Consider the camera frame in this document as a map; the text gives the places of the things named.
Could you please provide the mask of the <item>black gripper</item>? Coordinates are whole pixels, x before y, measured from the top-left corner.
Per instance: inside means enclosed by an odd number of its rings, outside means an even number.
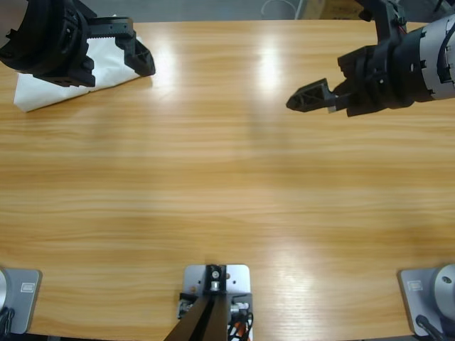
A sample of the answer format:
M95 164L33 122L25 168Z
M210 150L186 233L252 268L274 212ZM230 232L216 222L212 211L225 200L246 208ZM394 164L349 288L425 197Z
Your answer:
M422 28L399 39L366 45L338 58L345 80L332 91L326 78L300 87L286 107L298 112L322 108L346 110L350 117L401 109L415 102L430 102L433 90L424 81L427 62L421 59Z
M141 77L155 75L150 50L137 38L129 17L97 17L81 1L2 1L1 62L61 87L94 87L90 38L113 38L124 64Z

